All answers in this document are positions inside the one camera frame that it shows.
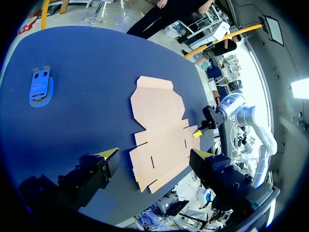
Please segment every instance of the blue tabletop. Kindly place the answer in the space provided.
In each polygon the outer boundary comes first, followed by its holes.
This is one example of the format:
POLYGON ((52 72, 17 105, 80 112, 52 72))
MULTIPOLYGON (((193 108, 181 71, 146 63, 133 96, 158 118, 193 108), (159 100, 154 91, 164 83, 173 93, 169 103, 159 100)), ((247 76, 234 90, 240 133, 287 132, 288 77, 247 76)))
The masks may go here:
MULTIPOLYGON (((57 182, 85 153, 120 148, 121 166, 80 212, 110 224, 140 213, 162 197, 191 169, 188 167, 155 194, 141 193, 129 151, 134 133, 130 96, 141 76, 170 80, 183 98, 190 126, 204 120, 208 105, 195 66, 153 42, 92 27, 59 27, 24 38, 15 49, 0 88, 0 132, 4 160, 12 180, 44 174, 57 182), (50 103, 33 108, 28 93, 34 68, 51 67, 50 103)), ((213 132, 201 137, 201 149, 213 145, 213 132)))

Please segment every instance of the chair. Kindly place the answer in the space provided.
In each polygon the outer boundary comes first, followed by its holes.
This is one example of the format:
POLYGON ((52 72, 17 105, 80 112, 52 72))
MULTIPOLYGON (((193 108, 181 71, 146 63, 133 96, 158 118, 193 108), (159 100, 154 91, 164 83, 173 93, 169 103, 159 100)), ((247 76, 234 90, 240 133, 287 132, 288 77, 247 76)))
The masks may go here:
MULTIPOLYGON (((91 2, 92 2, 92 0, 89 0, 86 7, 89 7, 91 2)), ((100 8, 101 8, 101 6, 104 2, 112 3, 112 2, 116 2, 116 0, 100 0, 93 16, 83 18, 83 22, 88 23, 88 24, 100 24, 102 22, 102 20, 98 19, 97 15, 98 15, 98 12, 99 12, 99 10, 100 10, 100 8)))

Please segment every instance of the floor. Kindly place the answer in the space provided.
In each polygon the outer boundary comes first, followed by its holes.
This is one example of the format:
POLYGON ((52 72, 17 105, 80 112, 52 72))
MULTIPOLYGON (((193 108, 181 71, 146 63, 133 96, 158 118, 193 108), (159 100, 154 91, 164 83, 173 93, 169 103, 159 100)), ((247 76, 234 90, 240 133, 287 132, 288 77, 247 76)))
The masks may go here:
MULTIPOLYGON (((98 18, 102 20, 102 23, 94 24, 93 26, 113 29, 120 32, 126 32, 135 22, 137 22, 143 17, 144 13, 148 12, 148 10, 150 10, 152 7, 153 5, 145 0, 120 0, 115 3, 106 3, 102 6, 98 14, 98 18)), ((59 13, 56 13, 55 15, 49 16, 47 18, 46 28, 71 25, 89 26, 88 24, 82 22, 82 18, 91 17, 94 11, 95 7, 85 8, 85 4, 69 5, 65 14, 61 15, 59 13)), ((10 60, 10 57, 13 54, 18 43, 26 36, 39 31, 40 27, 41 20, 39 19, 30 31, 17 35, 8 51, 7 57, 3 64, 0 82, 2 81, 2 77, 5 68, 10 60)), ((163 31, 158 32, 149 40, 161 46, 164 46, 178 53, 181 56, 183 56, 181 53, 182 49, 190 51, 188 46, 184 44, 179 44, 176 40, 167 37, 163 31)), ((199 66, 196 67, 200 75, 207 99, 209 100, 209 104, 214 105, 215 101, 208 85, 208 77, 206 76, 206 73, 203 69, 201 69, 199 66)), ((202 205, 197 200, 197 192, 200 189, 200 183, 198 180, 195 180, 195 178, 193 178, 193 175, 193 173, 190 173, 182 181, 180 181, 176 187, 179 196, 190 201, 190 203, 183 210, 184 212, 186 212, 188 208, 198 211, 198 208, 202 207, 202 205)), ((212 212, 210 210, 210 206, 203 211, 207 212, 211 217, 212 212)))

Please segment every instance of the flattened cardboard box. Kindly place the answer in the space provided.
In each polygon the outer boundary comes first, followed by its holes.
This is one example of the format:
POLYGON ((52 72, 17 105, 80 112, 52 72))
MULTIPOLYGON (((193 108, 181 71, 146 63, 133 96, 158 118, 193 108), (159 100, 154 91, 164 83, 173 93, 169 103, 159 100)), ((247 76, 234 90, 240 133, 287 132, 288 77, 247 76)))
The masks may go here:
POLYGON ((143 192, 156 192, 189 165, 190 150, 200 149, 199 138, 182 120, 184 104, 171 81, 141 76, 131 96, 134 118, 146 129, 135 134, 130 152, 135 179, 143 192))

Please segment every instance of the robotic arm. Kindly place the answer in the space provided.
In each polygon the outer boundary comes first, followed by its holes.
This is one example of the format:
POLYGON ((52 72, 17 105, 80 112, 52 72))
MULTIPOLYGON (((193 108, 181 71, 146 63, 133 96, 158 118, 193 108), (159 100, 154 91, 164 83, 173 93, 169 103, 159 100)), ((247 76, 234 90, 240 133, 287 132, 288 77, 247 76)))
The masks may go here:
POLYGON ((259 162, 253 178, 253 187, 260 186, 265 180, 268 170, 268 157, 277 153, 277 142, 268 127, 259 120, 256 106, 248 107, 241 90, 226 96, 214 110, 207 106, 203 109, 206 121, 202 122, 200 131, 215 129, 222 123, 235 116, 239 126, 251 126, 262 142, 259 148, 259 162))

